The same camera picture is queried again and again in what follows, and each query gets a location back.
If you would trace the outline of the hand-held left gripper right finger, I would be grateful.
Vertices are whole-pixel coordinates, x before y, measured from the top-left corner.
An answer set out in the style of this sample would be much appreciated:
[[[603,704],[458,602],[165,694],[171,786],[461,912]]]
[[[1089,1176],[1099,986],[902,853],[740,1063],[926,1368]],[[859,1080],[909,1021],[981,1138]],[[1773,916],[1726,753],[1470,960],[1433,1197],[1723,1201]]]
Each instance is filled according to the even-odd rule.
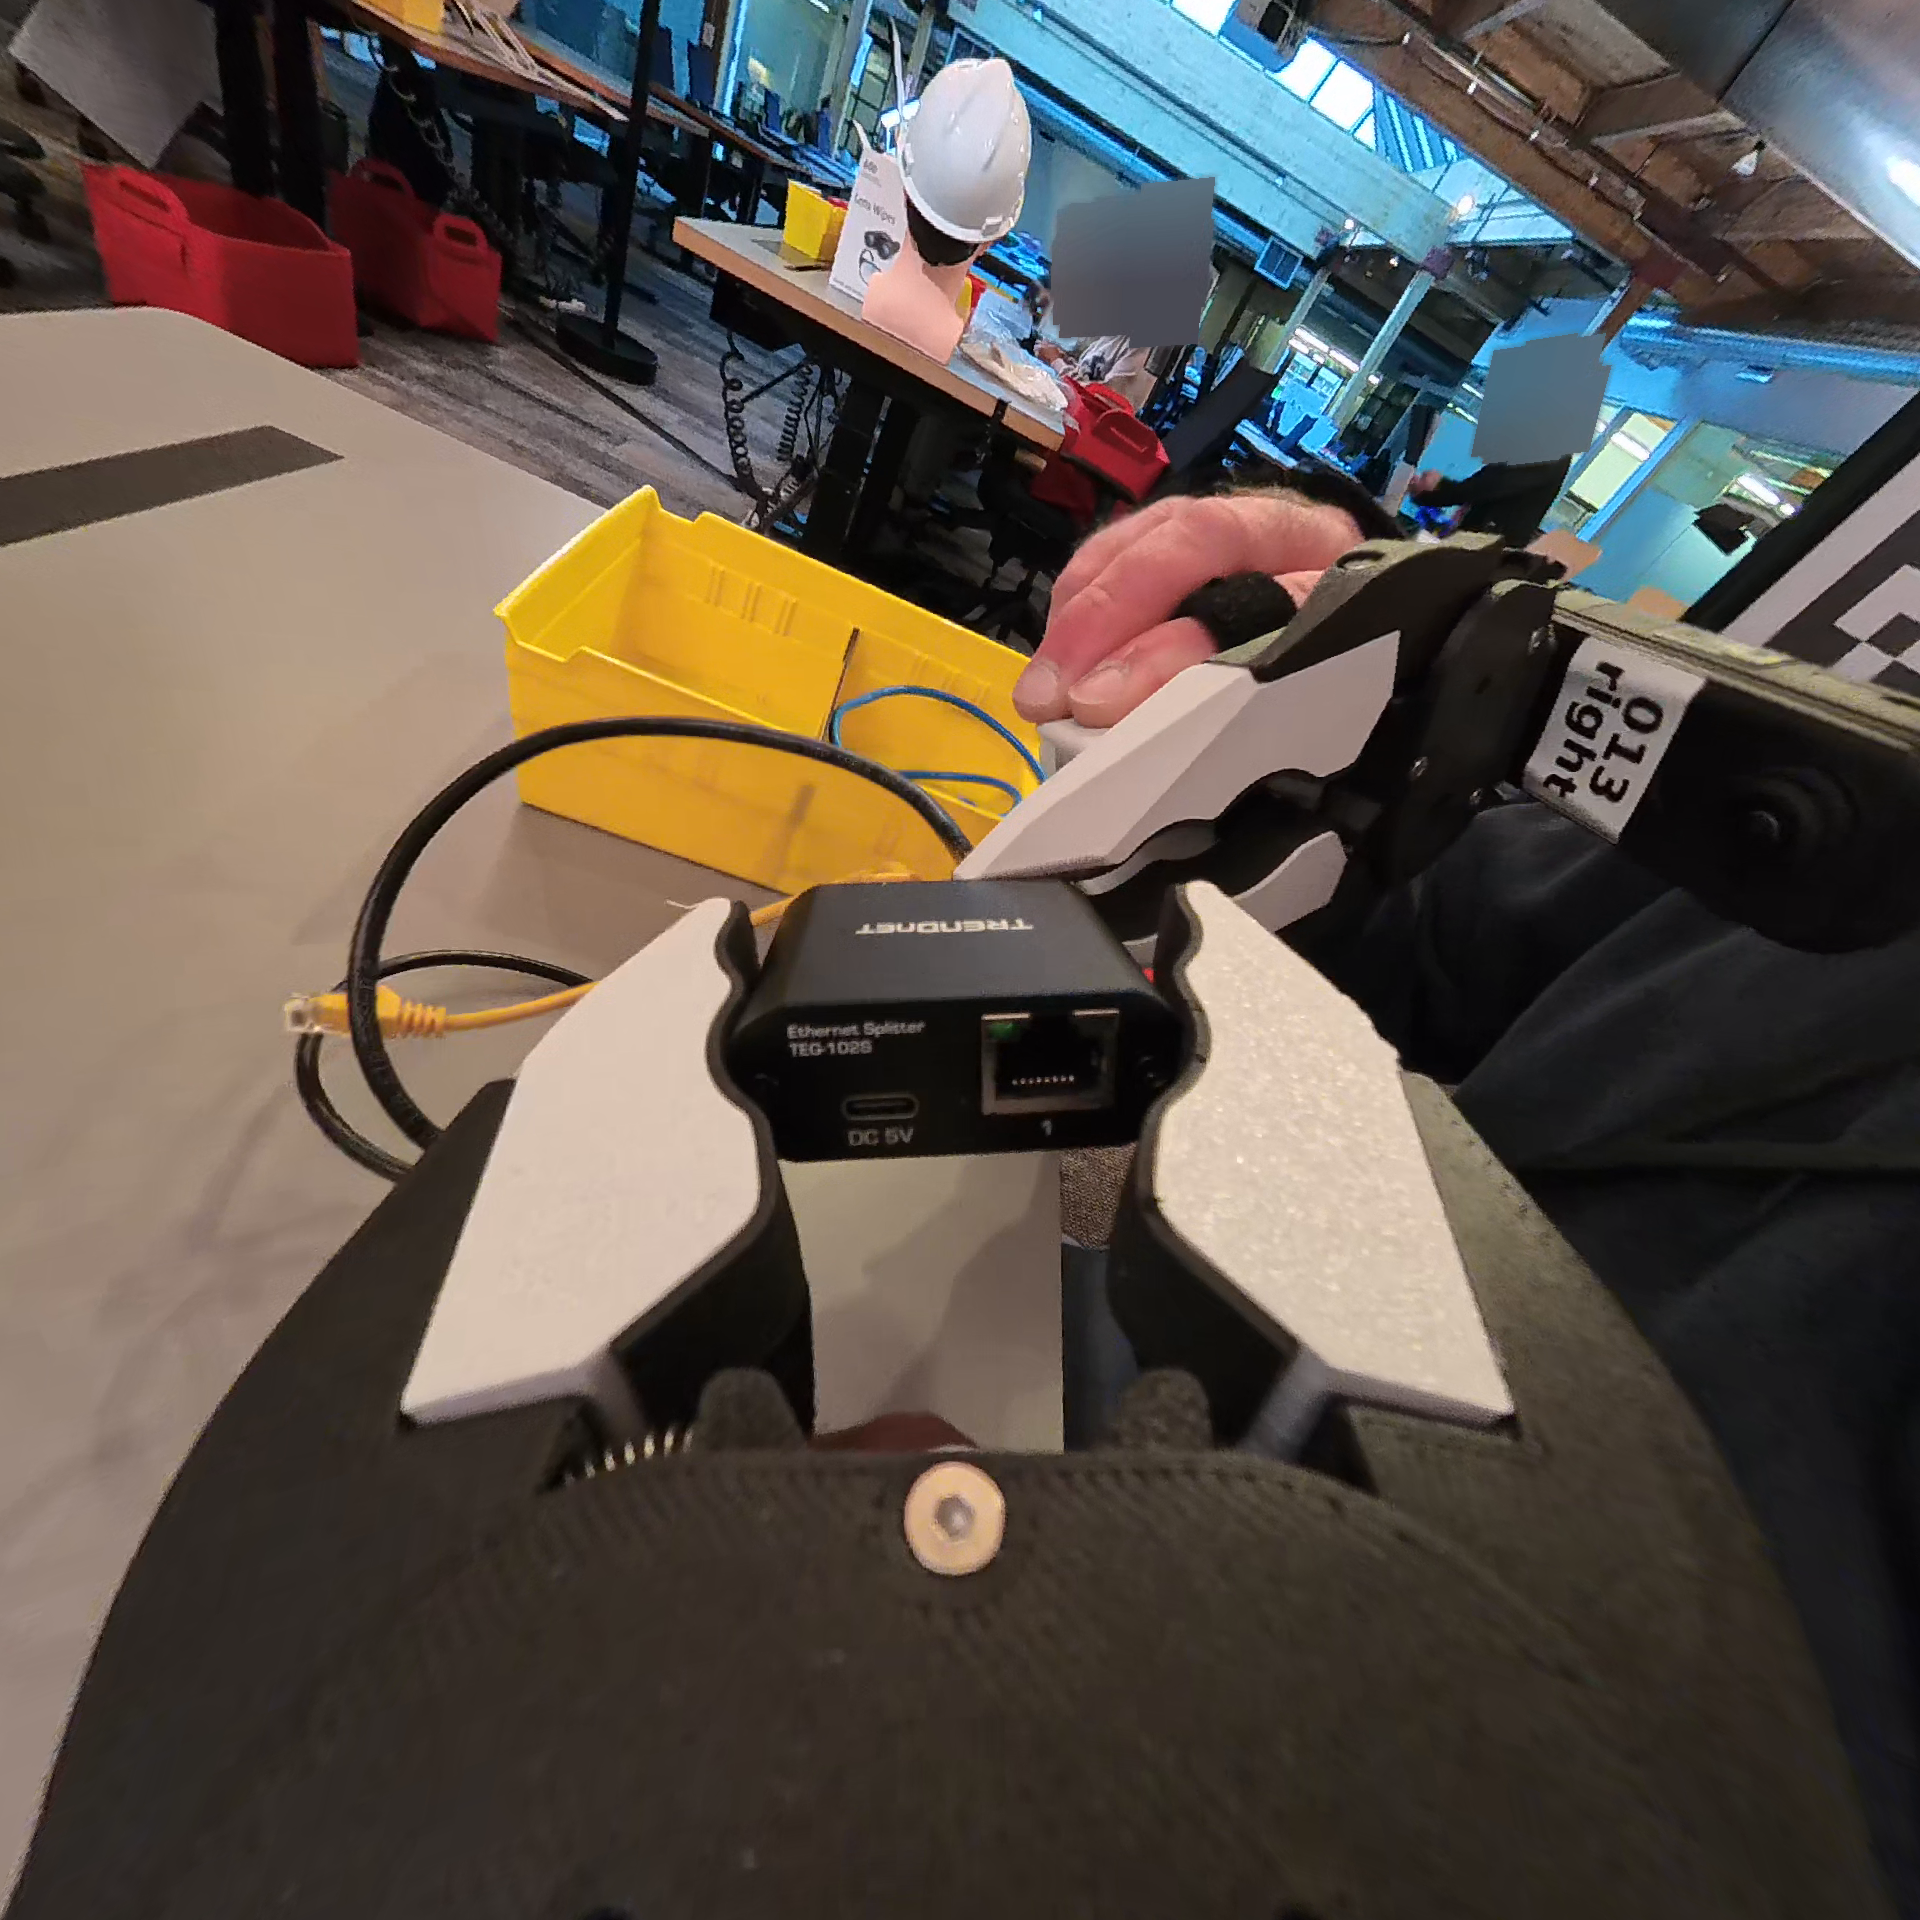
[[[1216,1439],[1302,1453],[1333,1406],[1461,1429],[1514,1413],[1397,1053],[1210,882],[1172,896],[1156,983],[1188,1060],[1142,1120],[1114,1309]]]

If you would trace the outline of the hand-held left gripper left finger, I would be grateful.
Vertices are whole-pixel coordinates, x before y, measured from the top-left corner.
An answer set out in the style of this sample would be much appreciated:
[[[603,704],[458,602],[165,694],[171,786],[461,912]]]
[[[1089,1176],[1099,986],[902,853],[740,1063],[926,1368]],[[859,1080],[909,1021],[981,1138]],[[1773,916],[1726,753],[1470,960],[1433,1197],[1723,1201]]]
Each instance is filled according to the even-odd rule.
[[[524,1057],[401,1409],[445,1424],[582,1401],[694,1416],[764,1366],[803,1408],[803,1254],[765,1118],[722,1057],[750,912],[691,906]]]

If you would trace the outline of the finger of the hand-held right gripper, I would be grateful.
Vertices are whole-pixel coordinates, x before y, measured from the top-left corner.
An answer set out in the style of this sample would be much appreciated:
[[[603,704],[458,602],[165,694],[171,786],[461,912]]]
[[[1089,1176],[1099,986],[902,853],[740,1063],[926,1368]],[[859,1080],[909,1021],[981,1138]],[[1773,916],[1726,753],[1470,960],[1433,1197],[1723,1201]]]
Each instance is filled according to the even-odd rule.
[[[1348,856],[1314,826],[1165,826],[1117,868],[1084,878],[1102,922],[1139,965],[1153,965],[1165,903],[1197,882],[1216,887],[1268,932],[1325,906]]]
[[[1169,830],[1220,826],[1273,776],[1347,775],[1385,719],[1405,626],[1294,622],[1196,663],[1090,737],[970,854],[957,879],[1089,879]]]

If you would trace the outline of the black ethernet splitter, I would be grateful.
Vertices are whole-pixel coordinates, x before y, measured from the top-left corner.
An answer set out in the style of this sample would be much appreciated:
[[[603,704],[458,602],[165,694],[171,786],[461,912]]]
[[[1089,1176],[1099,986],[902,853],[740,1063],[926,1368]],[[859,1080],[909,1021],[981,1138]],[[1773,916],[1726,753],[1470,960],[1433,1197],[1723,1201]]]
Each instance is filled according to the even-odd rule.
[[[804,892],[726,1026],[792,1162],[1132,1145],[1190,1024],[1068,879]]]

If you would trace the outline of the person's right hand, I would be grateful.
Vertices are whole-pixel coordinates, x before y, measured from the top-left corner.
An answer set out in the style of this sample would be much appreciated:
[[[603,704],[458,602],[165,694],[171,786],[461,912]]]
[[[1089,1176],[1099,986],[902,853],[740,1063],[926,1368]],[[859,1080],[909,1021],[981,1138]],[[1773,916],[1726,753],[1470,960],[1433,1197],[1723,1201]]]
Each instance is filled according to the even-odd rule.
[[[1211,580],[1257,570],[1291,598],[1366,533],[1296,488],[1171,495],[1108,520],[1053,583],[1044,637],[1013,701],[1033,724],[1114,728],[1153,693],[1210,661],[1210,629],[1179,606]]]

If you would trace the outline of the red storage bin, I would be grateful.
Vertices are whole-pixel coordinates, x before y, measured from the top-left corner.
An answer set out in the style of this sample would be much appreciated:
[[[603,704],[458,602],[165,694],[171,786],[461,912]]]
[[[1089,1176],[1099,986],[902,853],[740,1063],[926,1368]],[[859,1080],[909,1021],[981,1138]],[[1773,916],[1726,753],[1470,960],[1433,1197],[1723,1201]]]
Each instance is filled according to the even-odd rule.
[[[352,255],[297,208],[225,182],[82,166],[114,304],[202,319],[304,367],[360,364]]]
[[[1078,520],[1098,508],[1139,504],[1169,473],[1161,437],[1133,404],[1099,382],[1068,382],[1062,442],[1030,478],[1029,493]]]
[[[432,208],[385,159],[328,181],[328,224],[363,304],[414,329],[496,342],[501,255],[480,224]]]

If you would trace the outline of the pink mannequin head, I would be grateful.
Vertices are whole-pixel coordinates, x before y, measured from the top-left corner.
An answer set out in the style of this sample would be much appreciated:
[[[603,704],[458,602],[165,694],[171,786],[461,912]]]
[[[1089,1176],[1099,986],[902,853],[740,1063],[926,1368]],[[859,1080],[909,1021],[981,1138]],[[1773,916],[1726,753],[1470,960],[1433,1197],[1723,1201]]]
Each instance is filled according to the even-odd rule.
[[[981,252],[979,240],[949,232],[907,199],[902,236],[868,278],[861,318],[931,364],[947,365],[970,325],[962,302]]]

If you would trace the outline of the white printed box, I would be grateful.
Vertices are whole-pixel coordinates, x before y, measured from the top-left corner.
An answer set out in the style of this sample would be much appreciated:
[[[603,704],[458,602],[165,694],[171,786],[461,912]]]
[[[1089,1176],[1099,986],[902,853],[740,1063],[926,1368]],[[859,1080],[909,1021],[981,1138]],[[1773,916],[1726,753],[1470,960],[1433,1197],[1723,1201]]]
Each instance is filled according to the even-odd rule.
[[[859,311],[868,285],[900,255],[905,240],[905,186],[899,159],[888,150],[864,150],[833,252],[833,292]]]

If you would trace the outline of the white hard hat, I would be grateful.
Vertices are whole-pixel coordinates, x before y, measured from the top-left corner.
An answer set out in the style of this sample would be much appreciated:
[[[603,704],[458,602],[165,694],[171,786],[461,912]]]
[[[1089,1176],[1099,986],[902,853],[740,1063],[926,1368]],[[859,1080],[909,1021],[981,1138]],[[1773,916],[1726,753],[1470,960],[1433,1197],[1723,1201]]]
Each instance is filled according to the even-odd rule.
[[[984,249],[1018,226],[1030,122],[1001,56],[954,58],[923,87],[899,136],[902,199],[923,226]]]

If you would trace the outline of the wooden desk with mannequin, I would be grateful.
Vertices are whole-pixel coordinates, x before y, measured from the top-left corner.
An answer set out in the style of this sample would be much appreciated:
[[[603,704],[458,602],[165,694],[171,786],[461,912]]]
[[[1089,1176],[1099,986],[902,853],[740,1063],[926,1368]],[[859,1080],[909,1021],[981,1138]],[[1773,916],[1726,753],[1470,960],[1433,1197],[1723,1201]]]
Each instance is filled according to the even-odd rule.
[[[756,318],[764,345],[798,345],[821,367],[844,375],[842,399],[818,484],[806,502],[801,552],[842,569],[872,554],[905,471],[916,430],[929,420],[965,437],[1001,437],[1038,455],[1065,442],[1058,406],[1019,398],[965,357],[936,364],[867,322],[829,273],[784,252],[776,226],[676,218],[674,242],[716,268],[722,318]]]

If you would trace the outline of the black floor pole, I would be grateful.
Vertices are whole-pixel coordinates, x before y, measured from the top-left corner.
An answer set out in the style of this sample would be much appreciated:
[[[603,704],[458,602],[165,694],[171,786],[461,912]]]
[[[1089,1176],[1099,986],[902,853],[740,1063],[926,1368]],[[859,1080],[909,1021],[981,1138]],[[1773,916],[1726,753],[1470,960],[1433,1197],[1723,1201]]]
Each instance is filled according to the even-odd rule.
[[[643,132],[651,102],[654,53],[658,30],[658,2],[640,2],[630,65],[630,104],[619,128],[612,130],[610,166],[612,181],[602,197],[598,215],[598,265],[603,269],[603,298],[598,319],[557,318],[557,345],[577,364],[627,385],[650,389],[658,375],[654,348],[622,329],[619,314],[628,292],[628,261],[633,242],[633,208],[643,161]]]

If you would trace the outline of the long wooden desk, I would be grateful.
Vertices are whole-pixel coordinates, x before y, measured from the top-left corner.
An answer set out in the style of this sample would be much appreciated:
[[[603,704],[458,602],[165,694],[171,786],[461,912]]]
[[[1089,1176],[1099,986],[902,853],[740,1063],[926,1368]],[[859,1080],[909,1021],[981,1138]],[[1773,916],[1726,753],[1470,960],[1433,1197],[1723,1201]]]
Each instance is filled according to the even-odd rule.
[[[536,34],[517,36],[518,55],[506,53],[496,32],[474,32],[448,13],[434,30],[385,6],[360,2],[315,4],[314,10],[342,32],[395,39],[419,58],[456,71],[469,80],[507,88],[528,100],[549,100],[581,111],[603,130],[622,128],[633,116],[633,82],[612,80],[598,65],[577,62],[569,53],[552,53]],[[793,176],[801,165],[765,140],[733,126],[730,118],[694,104],[668,87],[646,87],[643,118],[686,130],[705,141],[730,148],[746,159],[761,159],[780,174]]]

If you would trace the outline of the grey hanging panel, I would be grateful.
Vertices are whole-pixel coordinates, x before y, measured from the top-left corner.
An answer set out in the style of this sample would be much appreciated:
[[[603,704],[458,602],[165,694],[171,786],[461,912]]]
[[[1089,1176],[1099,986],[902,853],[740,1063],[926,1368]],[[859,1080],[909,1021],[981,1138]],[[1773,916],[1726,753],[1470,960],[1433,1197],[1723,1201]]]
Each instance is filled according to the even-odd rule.
[[[155,170],[192,113],[222,104],[216,36],[203,2],[37,2],[8,55]]]

